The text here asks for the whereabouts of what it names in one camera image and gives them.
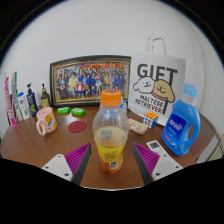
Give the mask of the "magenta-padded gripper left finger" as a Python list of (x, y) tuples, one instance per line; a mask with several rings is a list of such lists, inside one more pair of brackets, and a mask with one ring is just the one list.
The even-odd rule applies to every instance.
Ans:
[(57, 154), (42, 169), (79, 185), (91, 155), (91, 144), (83, 145), (66, 155)]

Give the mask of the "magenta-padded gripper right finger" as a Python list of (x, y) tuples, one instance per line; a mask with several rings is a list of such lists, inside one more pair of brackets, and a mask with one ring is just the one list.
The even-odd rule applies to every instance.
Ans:
[(133, 155), (145, 185), (182, 169), (158, 142), (148, 142), (146, 147), (134, 143)]

